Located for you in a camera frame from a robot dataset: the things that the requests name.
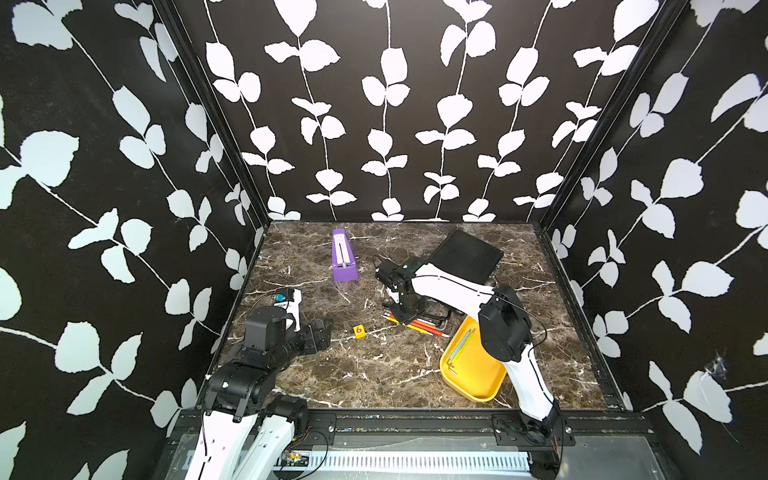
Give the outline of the orange hex key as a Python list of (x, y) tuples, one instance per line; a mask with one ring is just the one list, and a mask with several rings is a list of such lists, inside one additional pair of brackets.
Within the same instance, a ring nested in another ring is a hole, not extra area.
[(433, 323), (431, 323), (431, 322), (429, 322), (427, 320), (423, 320), (423, 319), (416, 318), (416, 319), (414, 319), (411, 322), (411, 324), (414, 325), (417, 328), (422, 329), (422, 330), (438, 331), (438, 332), (442, 332), (443, 331), (443, 328), (440, 328), (439, 326), (437, 326), (437, 325), (435, 325), (435, 324), (433, 324)]

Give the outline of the teal hex key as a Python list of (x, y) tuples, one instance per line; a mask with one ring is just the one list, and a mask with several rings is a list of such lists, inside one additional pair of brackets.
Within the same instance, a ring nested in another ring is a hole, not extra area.
[(462, 350), (464, 349), (464, 347), (467, 345), (467, 343), (469, 342), (469, 340), (472, 338), (472, 336), (473, 336), (474, 332), (475, 332), (475, 329), (474, 329), (474, 328), (472, 328), (472, 329), (468, 329), (468, 330), (465, 332), (464, 336), (461, 338), (461, 340), (460, 340), (460, 341), (459, 341), (459, 343), (458, 343), (458, 344), (455, 346), (454, 350), (452, 351), (452, 353), (451, 353), (451, 354), (450, 354), (450, 356), (449, 356), (449, 363), (450, 363), (450, 364), (452, 364), (452, 363), (454, 362), (455, 358), (456, 358), (456, 357), (457, 357), (457, 356), (458, 356), (458, 355), (459, 355), (459, 354), (462, 352)]

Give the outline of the small silver hex key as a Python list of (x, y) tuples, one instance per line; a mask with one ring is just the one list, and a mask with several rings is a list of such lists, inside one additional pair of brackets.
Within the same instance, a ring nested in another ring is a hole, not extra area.
[(449, 371), (450, 371), (452, 374), (456, 375), (456, 376), (460, 375), (460, 374), (461, 374), (461, 372), (462, 372), (462, 369), (461, 369), (461, 367), (460, 367), (460, 366), (458, 366), (458, 365), (457, 365), (455, 362), (449, 362), (449, 363), (448, 363), (448, 367), (449, 367)]

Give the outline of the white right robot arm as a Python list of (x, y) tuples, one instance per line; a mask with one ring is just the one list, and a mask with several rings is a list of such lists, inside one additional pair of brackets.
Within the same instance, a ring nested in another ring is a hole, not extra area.
[(515, 388), (520, 430), (533, 445), (552, 441), (560, 409), (538, 367), (531, 320), (514, 289), (481, 285), (417, 257), (402, 265), (383, 260), (375, 267), (375, 277), (392, 299), (387, 308), (403, 325), (422, 315), (427, 300), (474, 319), (484, 351), (503, 364)]

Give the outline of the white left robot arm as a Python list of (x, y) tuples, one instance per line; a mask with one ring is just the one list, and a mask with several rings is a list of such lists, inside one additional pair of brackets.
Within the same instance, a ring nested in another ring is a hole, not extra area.
[(266, 479), (296, 435), (307, 430), (307, 401), (266, 398), (278, 374), (298, 356), (330, 347), (333, 324), (300, 324), (280, 306), (259, 307), (245, 320), (238, 355), (214, 372), (187, 479)]

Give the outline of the black hex key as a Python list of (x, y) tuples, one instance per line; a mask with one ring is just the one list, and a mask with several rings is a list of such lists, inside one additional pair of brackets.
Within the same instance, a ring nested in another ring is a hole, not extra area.
[(439, 324), (447, 321), (451, 317), (452, 310), (448, 307), (441, 305), (428, 305), (419, 315), (418, 318), (426, 320), (433, 324)]

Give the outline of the yellow plastic storage tray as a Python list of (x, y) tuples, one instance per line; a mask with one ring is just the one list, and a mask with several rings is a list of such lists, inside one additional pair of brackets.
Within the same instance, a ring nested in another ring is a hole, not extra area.
[[(456, 376), (449, 371), (449, 356), (468, 329), (475, 329), (472, 338), (454, 362), (462, 372)], [(456, 392), (474, 402), (493, 400), (507, 372), (499, 360), (489, 355), (483, 348), (478, 322), (467, 316), (459, 326), (453, 338), (441, 356), (439, 368), (443, 380)]]

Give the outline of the purple metronome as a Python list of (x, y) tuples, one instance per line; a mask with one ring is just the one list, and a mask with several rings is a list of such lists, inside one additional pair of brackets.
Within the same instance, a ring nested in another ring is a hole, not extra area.
[(332, 234), (332, 275), (335, 282), (351, 282), (360, 278), (355, 255), (345, 229)]

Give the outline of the black ribbed carrying case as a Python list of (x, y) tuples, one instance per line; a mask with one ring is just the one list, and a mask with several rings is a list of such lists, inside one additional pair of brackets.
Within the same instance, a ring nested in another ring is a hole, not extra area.
[(503, 256), (501, 249), (455, 229), (433, 251), (428, 262), (464, 280), (485, 284)]

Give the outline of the small green circuit board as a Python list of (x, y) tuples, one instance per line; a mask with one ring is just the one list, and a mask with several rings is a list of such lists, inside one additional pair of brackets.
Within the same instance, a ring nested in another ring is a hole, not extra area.
[(282, 468), (306, 468), (309, 465), (310, 456), (302, 452), (288, 452), (281, 458)]

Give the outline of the white ribbed strip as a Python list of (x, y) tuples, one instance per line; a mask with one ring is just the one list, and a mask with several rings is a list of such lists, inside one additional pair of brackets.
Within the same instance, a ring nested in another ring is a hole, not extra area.
[(275, 472), (377, 472), (414, 474), (529, 475), (524, 452), (300, 451), (300, 458)]

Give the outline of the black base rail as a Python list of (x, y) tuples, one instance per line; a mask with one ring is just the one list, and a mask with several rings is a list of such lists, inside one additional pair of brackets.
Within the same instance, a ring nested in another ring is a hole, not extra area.
[[(414, 474), (377, 472), (273, 472), (266, 479), (660, 479), (654, 436), (637, 414), (571, 410), (555, 426), (552, 441), (536, 446), (515, 426), (513, 410), (309, 409), (307, 430), (288, 452), (430, 451), (524, 452), (529, 475)], [(185, 477), (194, 455), (202, 414), (184, 412), (155, 475)]]

